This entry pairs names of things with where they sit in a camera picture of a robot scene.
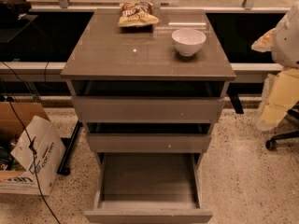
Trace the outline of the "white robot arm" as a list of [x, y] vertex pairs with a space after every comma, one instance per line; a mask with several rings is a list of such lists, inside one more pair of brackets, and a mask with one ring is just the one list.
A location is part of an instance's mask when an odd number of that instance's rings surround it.
[[282, 66], [277, 75], [268, 75], [264, 81], [258, 108], [257, 129], [270, 131], [299, 102], [299, 2], [275, 28], [254, 41], [251, 48], [259, 52], [270, 51], [272, 60]]

